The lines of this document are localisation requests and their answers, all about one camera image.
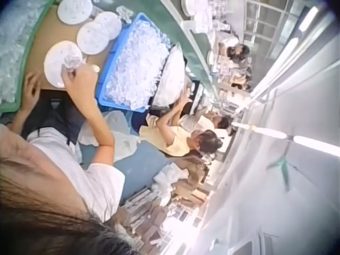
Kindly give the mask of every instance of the fluorescent light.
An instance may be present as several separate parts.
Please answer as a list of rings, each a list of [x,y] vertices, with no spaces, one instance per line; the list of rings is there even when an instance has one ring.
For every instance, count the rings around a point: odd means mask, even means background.
[[[252,103],[256,98],[258,98],[268,87],[273,83],[276,75],[279,73],[282,66],[285,65],[285,61],[289,58],[291,53],[295,50],[296,46],[299,43],[299,39],[297,37],[291,39],[287,46],[284,48],[282,53],[279,55],[278,59],[272,65],[270,70],[267,72],[266,76],[260,81],[260,83],[256,86],[254,91],[250,93],[251,98],[246,98],[242,105],[236,109],[236,112],[239,113],[241,110],[246,108],[250,103]]]
[[[238,128],[242,128],[242,129],[250,129],[250,125],[248,124],[243,124],[243,123],[238,123],[238,122],[232,122],[233,126],[236,126]]]
[[[299,135],[294,136],[293,140],[300,145],[340,157],[340,147],[338,146]]]
[[[287,134],[285,134],[284,132],[281,132],[281,131],[277,131],[277,130],[273,130],[273,129],[267,129],[267,128],[264,128],[264,127],[256,127],[256,126],[253,126],[251,129],[255,133],[264,134],[264,135],[267,135],[269,137],[274,137],[274,138],[278,138],[278,139],[286,139],[287,138]]]
[[[299,26],[299,30],[301,32],[305,32],[308,29],[309,25],[312,23],[313,19],[318,14],[318,12],[319,10],[315,6],[312,9],[310,9],[310,11],[308,12],[308,14],[306,15],[306,17]]]

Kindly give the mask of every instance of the green table edge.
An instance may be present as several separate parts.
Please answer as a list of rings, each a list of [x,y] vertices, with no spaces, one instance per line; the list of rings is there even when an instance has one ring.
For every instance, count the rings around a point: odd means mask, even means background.
[[[25,50],[22,56],[21,60],[21,65],[20,65],[20,72],[19,72],[19,78],[18,78],[18,83],[17,83],[17,91],[15,94],[15,101],[12,103],[1,103],[0,104],[0,113],[10,113],[10,112],[16,112],[20,105],[21,105],[21,94],[22,94],[22,86],[23,86],[23,81],[24,81],[24,73],[25,73],[25,68],[26,68],[26,62],[28,55],[31,51],[31,47],[33,45],[34,37],[43,21],[45,18],[47,12],[49,11],[50,7],[54,4],[54,0],[50,0],[45,4],[44,10],[42,11],[37,23],[35,24],[33,31],[30,35],[30,38],[25,46]]]

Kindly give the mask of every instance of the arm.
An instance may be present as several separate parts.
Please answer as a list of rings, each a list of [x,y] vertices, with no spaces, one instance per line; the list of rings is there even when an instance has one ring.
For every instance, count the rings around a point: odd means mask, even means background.
[[[92,163],[102,163],[106,165],[113,165],[113,159],[115,154],[115,139],[110,131],[110,127],[104,120],[97,105],[94,105],[97,109],[97,114],[87,119],[89,125],[93,130],[93,135],[98,142],[97,152],[92,159]]]
[[[195,113],[195,120],[198,121],[204,113],[206,113],[207,107],[202,108],[201,110],[196,111]]]
[[[8,128],[13,132],[16,133],[18,135],[21,135],[22,129],[23,129],[23,125],[28,117],[29,113],[25,112],[23,110],[19,110],[14,119],[13,122],[8,124]]]
[[[172,108],[168,113],[159,118],[156,122],[156,126],[158,127],[160,134],[165,140],[167,146],[171,146],[175,140],[175,134],[169,128],[167,123],[177,112],[181,111],[182,108],[182,104],[174,106],[174,108]]]
[[[184,108],[184,106],[181,107],[181,109],[177,113],[175,113],[175,115],[173,116],[173,118],[171,120],[172,126],[179,126],[180,125],[180,118],[181,118],[181,113],[183,111],[183,108]]]
[[[93,130],[99,144],[93,163],[113,165],[115,140],[109,126],[104,120],[95,100],[95,87],[98,75],[89,65],[81,65],[76,74],[62,68],[62,77],[67,93],[78,110],[84,115]]]
[[[40,97],[40,81],[39,73],[29,73],[25,77],[23,84],[22,105],[16,113],[13,122],[8,125],[8,128],[21,135],[23,125],[37,104]]]

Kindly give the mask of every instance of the yellow shirt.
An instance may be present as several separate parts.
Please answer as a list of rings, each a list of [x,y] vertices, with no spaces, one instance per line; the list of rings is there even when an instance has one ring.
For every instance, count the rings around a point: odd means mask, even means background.
[[[170,146],[166,145],[158,127],[156,127],[157,116],[149,115],[146,121],[149,126],[142,126],[139,130],[140,137],[154,145],[157,149],[174,157],[181,157],[189,153],[190,148],[186,139],[190,137],[190,133],[186,132],[180,126],[170,126],[169,128],[175,134],[174,143]]]

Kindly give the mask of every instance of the transparent component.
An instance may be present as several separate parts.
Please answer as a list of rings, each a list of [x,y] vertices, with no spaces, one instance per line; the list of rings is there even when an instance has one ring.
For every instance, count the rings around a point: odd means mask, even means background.
[[[122,20],[124,20],[127,24],[130,24],[132,22],[131,18],[133,16],[133,11],[131,11],[130,9],[121,5],[117,7],[116,12],[118,13],[119,17]]]
[[[106,99],[131,109],[146,107],[155,94],[170,47],[165,34],[147,21],[138,21],[110,74]]]
[[[12,0],[0,15],[0,103],[15,101],[25,47],[47,2]]]

